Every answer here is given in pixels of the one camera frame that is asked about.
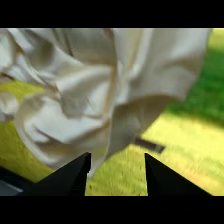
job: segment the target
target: crumpled fabric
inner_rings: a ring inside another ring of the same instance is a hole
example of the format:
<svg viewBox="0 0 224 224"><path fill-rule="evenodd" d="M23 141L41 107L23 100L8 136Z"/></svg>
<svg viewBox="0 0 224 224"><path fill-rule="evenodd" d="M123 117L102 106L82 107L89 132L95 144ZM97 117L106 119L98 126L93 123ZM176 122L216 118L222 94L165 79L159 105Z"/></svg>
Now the crumpled fabric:
<svg viewBox="0 0 224 224"><path fill-rule="evenodd" d="M14 108L26 147L57 169L85 152L89 177L183 101L203 65L210 28L8 28L0 72L45 87Z"/></svg>

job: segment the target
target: white cloth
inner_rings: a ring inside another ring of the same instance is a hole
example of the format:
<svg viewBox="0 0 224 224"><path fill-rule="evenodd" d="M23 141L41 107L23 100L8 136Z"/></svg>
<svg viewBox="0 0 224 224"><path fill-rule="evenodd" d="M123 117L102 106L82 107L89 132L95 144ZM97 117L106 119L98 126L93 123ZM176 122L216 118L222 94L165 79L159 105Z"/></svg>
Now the white cloth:
<svg viewBox="0 0 224 224"><path fill-rule="evenodd" d="M15 115L27 148L59 168L92 153L89 176L167 103L184 100L203 65L209 28L8 28L0 68L46 90Z"/></svg>

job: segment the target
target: blurred background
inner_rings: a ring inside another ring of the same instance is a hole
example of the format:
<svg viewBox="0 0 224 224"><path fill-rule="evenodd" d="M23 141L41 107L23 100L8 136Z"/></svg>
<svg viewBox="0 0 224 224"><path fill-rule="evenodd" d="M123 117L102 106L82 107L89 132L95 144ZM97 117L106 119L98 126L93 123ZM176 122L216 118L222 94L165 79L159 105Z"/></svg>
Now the blurred background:
<svg viewBox="0 0 224 224"><path fill-rule="evenodd" d="M42 91L21 82L0 91L25 95ZM224 29L214 28L197 83L184 103L172 104L142 135L166 146L152 156L212 195L224 195ZM145 149L130 145L113 156L88 180L86 195L147 195ZM13 121L0 124L0 166L31 181L53 172L25 148Z"/></svg>

